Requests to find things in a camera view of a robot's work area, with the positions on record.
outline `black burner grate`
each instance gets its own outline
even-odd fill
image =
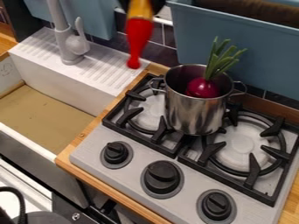
[[[184,135],[170,129],[163,116],[160,117],[160,122],[156,130],[145,129],[132,120],[132,118],[143,112],[143,108],[129,108],[129,105],[132,101],[146,101],[146,98],[140,93],[150,88],[149,81],[153,78],[156,78],[156,76],[148,74],[132,90],[129,90],[126,93],[126,96],[103,118],[102,123],[104,126],[117,131],[126,137],[130,137],[165,156],[175,158],[182,148]],[[155,88],[162,86],[159,81],[154,82],[153,85]],[[120,113],[121,116],[114,121],[115,117]],[[176,142],[176,145],[173,149],[163,145],[165,137],[171,134],[176,134],[175,139],[173,139],[174,142]]]
[[[215,154],[221,151],[221,149],[223,149],[226,146],[226,142],[208,144],[207,136],[202,137],[202,144],[204,150],[197,161],[192,160],[186,156],[187,151],[196,139],[192,136],[190,136],[189,139],[186,140],[188,144],[184,147],[184,150],[182,150],[179,154],[178,161],[182,164],[185,164],[193,168],[194,170],[204,173],[205,175],[213,179],[217,179],[219,182],[225,185],[231,186],[235,190],[238,190],[260,202],[263,202],[273,207],[282,189],[284,180],[287,177],[292,160],[294,159],[294,156],[297,153],[299,147],[298,137],[296,139],[296,143],[292,151],[290,153],[286,152],[286,140],[283,134],[281,133],[281,127],[282,125],[284,125],[284,128],[290,127],[292,130],[296,129],[296,127],[291,127],[290,125],[285,124],[284,119],[281,117],[275,119],[274,122],[270,122],[268,119],[261,115],[257,115],[255,113],[241,109],[240,105],[231,107],[230,113],[226,115],[226,117],[229,119],[233,126],[238,126],[238,116],[249,116],[264,122],[269,128],[265,129],[261,133],[261,137],[278,138],[280,149],[274,149],[266,145],[261,146],[261,150],[265,151],[270,156],[276,159],[269,167],[262,170],[253,153],[250,153],[248,158],[249,171],[236,171],[230,167],[227,167],[224,164],[221,164],[220,161],[218,161],[215,157]],[[225,135],[226,130],[221,128],[218,133]],[[270,172],[273,172],[278,167],[281,167],[283,171],[275,188],[275,192],[272,196],[269,196],[267,193],[259,192],[254,189],[254,184],[260,176],[267,175]],[[244,179],[237,179],[234,178],[232,175],[242,177]]]

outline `blue bin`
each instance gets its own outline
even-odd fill
[[[298,29],[195,7],[191,2],[168,2],[180,63],[206,64],[214,38],[231,39],[239,48],[248,48],[231,69],[235,80],[299,100]]]
[[[52,22],[46,0],[24,0],[30,13]],[[67,22],[73,26],[82,17],[84,31],[101,39],[111,39],[116,33],[114,9],[116,0],[60,0]]]

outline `silver pot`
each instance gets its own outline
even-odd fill
[[[217,131],[222,125],[223,115],[226,112],[227,98],[243,95],[247,91],[247,87],[242,82],[233,81],[223,73],[213,80],[220,90],[220,97],[204,99],[185,95],[184,91],[188,83],[204,74],[204,65],[175,66],[163,78],[154,78],[149,83],[152,90],[165,93],[167,123],[186,135],[203,136]],[[153,81],[164,81],[165,90],[153,88]],[[236,82],[244,86],[244,92],[233,94]]]

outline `stove knob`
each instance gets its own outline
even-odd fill
[[[112,165],[121,164],[127,159],[129,150],[123,143],[108,143],[105,148],[104,158]]]
[[[223,221],[232,212],[232,205],[227,196],[220,192],[211,192],[202,202],[204,214],[213,221]]]
[[[174,191],[181,177],[177,167],[167,161],[150,164],[144,175],[144,184],[153,193],[166,194]]]

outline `stovetop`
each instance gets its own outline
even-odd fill
[[[71,162],[175,223],[276,223],[299,166],[297,127],[238,104],[217,133],[185,136],[167,125],[151,78],[127,92]]]

